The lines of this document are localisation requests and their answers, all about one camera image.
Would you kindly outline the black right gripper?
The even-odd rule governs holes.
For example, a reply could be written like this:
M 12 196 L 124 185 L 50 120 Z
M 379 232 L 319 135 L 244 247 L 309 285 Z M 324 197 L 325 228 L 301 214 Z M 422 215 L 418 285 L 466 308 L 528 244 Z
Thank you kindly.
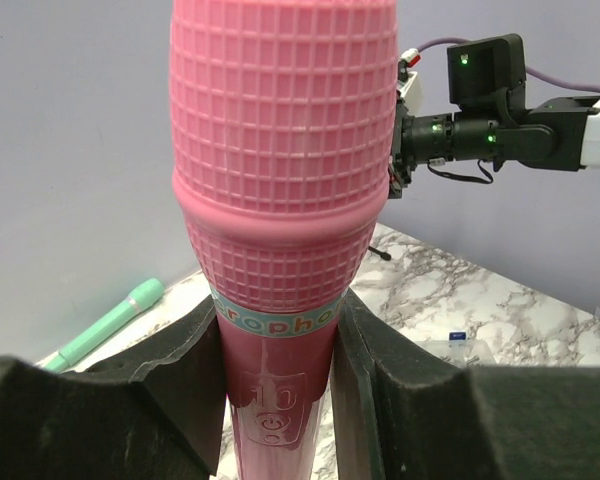
M 450 161 L 453 114 L 414 116 L 405 100 L 396 95 L 396 110 L 388 166 L 388 198 L 399 199 L 412 182 L 417 166 L 431 160 Z

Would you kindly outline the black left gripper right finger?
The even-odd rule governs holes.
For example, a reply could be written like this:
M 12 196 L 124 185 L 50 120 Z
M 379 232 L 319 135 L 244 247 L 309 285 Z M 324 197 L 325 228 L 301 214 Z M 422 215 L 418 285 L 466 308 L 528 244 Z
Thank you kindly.
M 348 293 L 330 387 L 342 479 L 600 479 L 600 368 L 458 368 Z

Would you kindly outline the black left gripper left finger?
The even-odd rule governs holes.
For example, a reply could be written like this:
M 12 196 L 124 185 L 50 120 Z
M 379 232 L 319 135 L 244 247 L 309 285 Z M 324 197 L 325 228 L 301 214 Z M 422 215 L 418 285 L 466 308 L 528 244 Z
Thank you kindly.
M 225 394 L 211 299 L 83 372 L 0 356 L 0 479 L 206 479 Z

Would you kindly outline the green microphone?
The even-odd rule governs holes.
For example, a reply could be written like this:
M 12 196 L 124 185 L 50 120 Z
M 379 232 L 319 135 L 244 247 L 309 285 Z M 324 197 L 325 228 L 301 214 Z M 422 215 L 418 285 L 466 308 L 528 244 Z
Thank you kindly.
M 53 354 L 43 368 L 61 373 L 74 367 L 131 320 L 153 307 L 164 293 L 165 287 L 158 279 L 144 281 L 118 305 Z

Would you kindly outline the pink microphone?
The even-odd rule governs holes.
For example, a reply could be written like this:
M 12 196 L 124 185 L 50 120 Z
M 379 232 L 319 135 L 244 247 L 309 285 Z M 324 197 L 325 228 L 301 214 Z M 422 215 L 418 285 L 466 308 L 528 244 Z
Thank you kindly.
M 307 479 L 388 196 L 392 1 L 177 1 L 173 189 L 220 328 L 238 475 Z

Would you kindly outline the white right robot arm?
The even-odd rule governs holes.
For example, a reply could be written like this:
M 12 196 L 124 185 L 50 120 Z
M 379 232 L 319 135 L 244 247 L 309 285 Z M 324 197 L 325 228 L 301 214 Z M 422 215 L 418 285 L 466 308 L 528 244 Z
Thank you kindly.
M 419 116 L 415 66 L 447 48 L 455 113 Z M 398 199 L 424 165 L 442 178 L 490 184 L 505 162 L 539 170 L 600 168 L 600 87 L 544 75 L 525 63 L 523 39 L 446 37 L 404 51 L 397 63 L 388 196 Z

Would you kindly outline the black tripod microphone stand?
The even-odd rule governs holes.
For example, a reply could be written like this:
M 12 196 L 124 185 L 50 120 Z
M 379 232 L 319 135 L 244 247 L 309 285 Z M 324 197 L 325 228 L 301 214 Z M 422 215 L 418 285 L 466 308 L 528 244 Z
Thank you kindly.
M 372 252 L 373 254 L 376 254 L 377 256 L 379 256 L 381 259 L 383 259 L 385 261 L 390 261 L 392 259 L 392 256 L 388 252 L 378 250 L 377 248 L 375 248 L 373 246 L 369 246 L 368 250 L 370 252 Z

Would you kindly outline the clear plastic screw box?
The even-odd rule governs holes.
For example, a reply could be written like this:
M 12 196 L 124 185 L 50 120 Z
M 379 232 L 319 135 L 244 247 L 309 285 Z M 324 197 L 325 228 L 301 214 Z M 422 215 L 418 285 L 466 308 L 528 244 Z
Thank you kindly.
M 496 363 L 489 345 L 484 340 L 469 338 L 466 332 L 450 332 L 446 340 L 420 341 L 417 345 L 458 368 Z

